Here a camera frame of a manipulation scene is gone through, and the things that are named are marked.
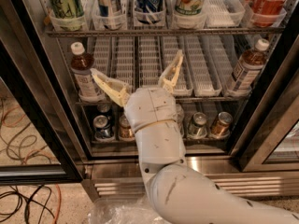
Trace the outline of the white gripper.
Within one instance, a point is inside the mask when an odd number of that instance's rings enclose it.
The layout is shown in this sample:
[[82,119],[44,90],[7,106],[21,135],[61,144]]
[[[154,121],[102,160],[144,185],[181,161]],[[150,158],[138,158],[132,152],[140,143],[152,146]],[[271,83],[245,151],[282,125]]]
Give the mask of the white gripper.
[[114,103],[124,107],[124,114],[133,132],[136,133],[156,122],[177,120],[176,100],[171,93],[174,92],[178,82],[182,63],[183,52],[179,49],[174,60],[159,77],[158,86],[161,88],[140,88],[131,96],[127,83],[107,77],[95,68],[91,68],[91,73],[96,85]]

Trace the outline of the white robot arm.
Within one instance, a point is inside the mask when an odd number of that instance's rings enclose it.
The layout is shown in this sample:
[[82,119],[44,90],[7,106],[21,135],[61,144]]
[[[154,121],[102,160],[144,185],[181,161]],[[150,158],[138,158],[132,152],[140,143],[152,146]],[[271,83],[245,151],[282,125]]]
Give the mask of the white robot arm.
[[182,62],[178,50],[156,86],[133,93],[127,83],[91,70],[96,85],[124,109],[152,208],[171,224],[299,224],[296,213],[234,196],[188,167],[173,96]]

